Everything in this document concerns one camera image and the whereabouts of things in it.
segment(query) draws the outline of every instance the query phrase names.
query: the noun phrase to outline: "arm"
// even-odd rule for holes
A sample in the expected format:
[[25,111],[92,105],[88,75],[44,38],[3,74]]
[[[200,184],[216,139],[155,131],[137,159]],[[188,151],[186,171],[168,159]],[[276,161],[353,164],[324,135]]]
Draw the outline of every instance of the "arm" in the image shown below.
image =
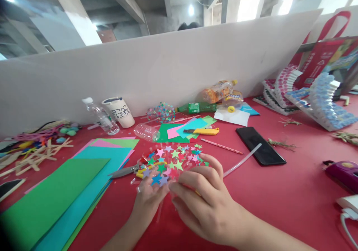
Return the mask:
[[236,203],[223,182],[218,160],[203,153],[200,157],[212,167],[196,166],[183,172],[178,183],[169,184],[177,195],[173,204],[192,231],[208,241],[241,251],[314,250]]
[[153,188],[151,186],[153,176],[154,174],[151,173],[149,178],[142,180],[131,216],[101,251],[130,251],[142,237],[157,212],[160,202],[169,192],[167,184],[161,188]]

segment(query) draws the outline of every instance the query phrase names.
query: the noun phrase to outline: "white paper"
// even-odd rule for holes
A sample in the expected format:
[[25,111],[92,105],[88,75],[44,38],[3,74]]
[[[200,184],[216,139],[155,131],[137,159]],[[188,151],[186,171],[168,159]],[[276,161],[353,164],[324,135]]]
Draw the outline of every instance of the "white paper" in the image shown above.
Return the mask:
[[218,108],[215,112],[214,119],[247,127],[249,117],[250,113],[245,111],[236,110],[234,112],[228,112],[225,108]]

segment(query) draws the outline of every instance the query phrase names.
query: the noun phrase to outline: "black smartphone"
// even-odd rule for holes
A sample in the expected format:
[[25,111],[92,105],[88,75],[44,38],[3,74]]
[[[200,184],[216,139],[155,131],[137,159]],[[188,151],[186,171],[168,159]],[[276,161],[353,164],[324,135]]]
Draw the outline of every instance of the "black smartphone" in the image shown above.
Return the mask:
[[261,165],[279,165],[286,161],[271,147],[270,144],[253,127],[236,129],[237,134],[244,141],[249,150],[253,150],[259,143],[262,146],[254,153],[256,160]]

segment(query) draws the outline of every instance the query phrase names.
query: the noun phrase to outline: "teal paper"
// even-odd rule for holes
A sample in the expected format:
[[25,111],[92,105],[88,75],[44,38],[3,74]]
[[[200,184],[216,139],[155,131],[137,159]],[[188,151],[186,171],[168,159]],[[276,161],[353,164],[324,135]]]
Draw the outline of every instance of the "teal paper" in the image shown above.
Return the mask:
[[35,251],[61,251],[81,219],[96,199],[103,186],[110,179],[108,174],[118,170],[131,148],[107,148],[89,146],[74,158],[111,158],[98,175],[87,185],[46,236],[34,248]]
[[183,126],[182,128],[178,129],[176,132],[182,137],[185,138],[188,135],[190,135],[190,133],[184,133],[184,130],[189,130],[189,129],[201,129],[205,126],[207,126],[208,124],[203,121],[202,118],[196,119],[195,121],[192,121],[190,123],[188,123],[186,126]]

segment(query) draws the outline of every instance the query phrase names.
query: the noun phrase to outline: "pencil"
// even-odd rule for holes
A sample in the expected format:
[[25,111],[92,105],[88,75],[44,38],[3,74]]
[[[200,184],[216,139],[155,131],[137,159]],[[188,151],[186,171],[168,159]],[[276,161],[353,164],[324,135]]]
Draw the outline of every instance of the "pencil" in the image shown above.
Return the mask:
[[205,141],[205,142],[207,142],[207,143],[210,143],[210,144],[212,144],[212,145],[221,147],[221,148],[223,148],[223,149],[230,150],[230,151],[235,152],[235,153],[238,153],[238,154],[243,154],[242,152],[240,152],[240,151],[238,151],[238,150],[234,150],[234,149],[232,149],[232,148],[225,147],[225,146],[223,146],[223,145],[220,145],[220,144],[211,142],[211,141],[209,141],[209,140],[206,140],[206,139],[201,139],[201,140],[202,140],[202,141]]

